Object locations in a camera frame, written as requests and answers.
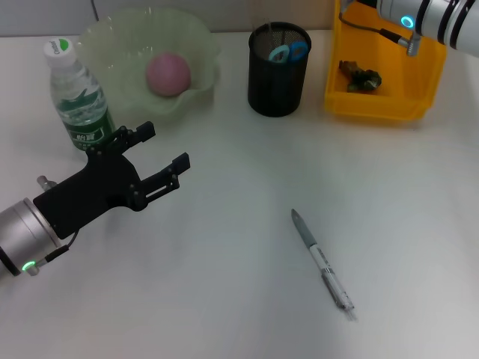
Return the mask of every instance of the white wall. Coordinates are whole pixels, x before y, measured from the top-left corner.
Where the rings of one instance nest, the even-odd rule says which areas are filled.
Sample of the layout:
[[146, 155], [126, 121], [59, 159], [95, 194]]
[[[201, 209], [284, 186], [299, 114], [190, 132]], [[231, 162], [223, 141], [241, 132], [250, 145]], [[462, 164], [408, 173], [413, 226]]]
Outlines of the white wall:
[[[261, 2], [271, 21], [292, 22], [309, 29], [331, 28], [334, 1]], [[248, 4], [260, 4], [260, 0], [94, 0], [94, 3], [99, 18], [122, 7], [166, 5], [196, 14], [212, 31], [250, 31]], [[81, 34], [94, 22], [91, 0], [0, 0], [0, 36]]]
[[94, 22], [90, 0], [0, 0], [0, 36], [80, 34]]
[[[212, 31], [250, 31], [248, 2], [260, 0], [94, 0], [99, 18], [122, 7], [174, 6], [200, 17]], [[271, 21], [304, 28], [331, 28], [335, 0], [262, 0]]]

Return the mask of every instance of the blue indicator light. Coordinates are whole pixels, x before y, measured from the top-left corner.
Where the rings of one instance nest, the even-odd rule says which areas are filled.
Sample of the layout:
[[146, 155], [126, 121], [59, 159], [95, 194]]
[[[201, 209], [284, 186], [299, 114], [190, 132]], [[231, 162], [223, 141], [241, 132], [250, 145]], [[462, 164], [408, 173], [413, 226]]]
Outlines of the blue indicator light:
[[403, 24], [407, 28], [413, 28], [414, 27], [414, 20], [410, 16], [403, 16], [401, 18], [401, 24]]

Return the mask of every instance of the bottle cap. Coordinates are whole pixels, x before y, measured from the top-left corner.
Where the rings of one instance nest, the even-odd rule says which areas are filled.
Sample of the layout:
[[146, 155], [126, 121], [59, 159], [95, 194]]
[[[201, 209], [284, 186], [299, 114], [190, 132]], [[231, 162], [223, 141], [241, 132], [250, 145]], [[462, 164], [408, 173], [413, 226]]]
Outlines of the bottle cap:
[[46, 62], [57, 69], [72, 66], [76, 61], [76, 53], [70, 40], [64, 37], [50, 39], [43, 47]]

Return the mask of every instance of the pen holder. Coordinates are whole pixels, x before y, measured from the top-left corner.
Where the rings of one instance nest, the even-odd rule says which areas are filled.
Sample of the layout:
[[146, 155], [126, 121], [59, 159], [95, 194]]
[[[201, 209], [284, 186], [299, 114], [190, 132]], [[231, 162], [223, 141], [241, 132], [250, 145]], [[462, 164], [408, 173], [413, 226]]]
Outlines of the pen holder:
[[298, 108], [310, 51], [311, 38], [299, 26], [271, 22], [253, 31], [248, 102], [257, 113], [282, 117]]

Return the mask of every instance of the table surface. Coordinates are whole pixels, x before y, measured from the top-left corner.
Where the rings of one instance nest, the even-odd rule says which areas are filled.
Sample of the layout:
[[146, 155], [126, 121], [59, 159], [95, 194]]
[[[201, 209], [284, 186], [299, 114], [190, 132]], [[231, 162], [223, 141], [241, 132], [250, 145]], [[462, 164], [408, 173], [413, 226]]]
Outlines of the table surface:
[[[312, 31], [302, 104], [273, 119], [246, 100], [247, 37], [218, 34], [211, 98], [127, 153], [145, 178], [188, 152], [181, 188], [106, 213], [38, 277], [0, 289], [2, 358], [476, 357], [479, 60], [450, 51], [421, 127], [351, 126], [322, 110], [331, 32]], [[0, 39], [0, 208], [85, 165], [50, 102], [44, 41]]]

